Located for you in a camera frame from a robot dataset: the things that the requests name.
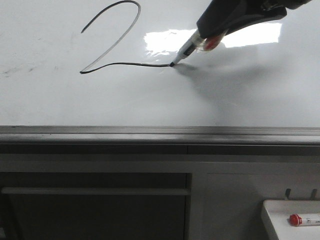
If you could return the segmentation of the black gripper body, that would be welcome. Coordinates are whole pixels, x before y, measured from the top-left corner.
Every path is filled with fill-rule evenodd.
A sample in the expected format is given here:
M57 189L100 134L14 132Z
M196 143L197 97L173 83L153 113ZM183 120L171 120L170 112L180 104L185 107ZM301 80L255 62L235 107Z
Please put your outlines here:
M311 0L263 0L262 9L271 10L278 7L285 7L290 10L295 10Z

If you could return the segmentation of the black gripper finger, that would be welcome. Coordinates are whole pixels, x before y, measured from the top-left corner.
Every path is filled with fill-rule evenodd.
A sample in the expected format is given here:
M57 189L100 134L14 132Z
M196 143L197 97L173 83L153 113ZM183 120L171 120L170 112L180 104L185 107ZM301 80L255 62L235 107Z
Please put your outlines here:
M265 9L263 0L213 0L197 21L201 38L229 35L251 25L287 16L284 6Z

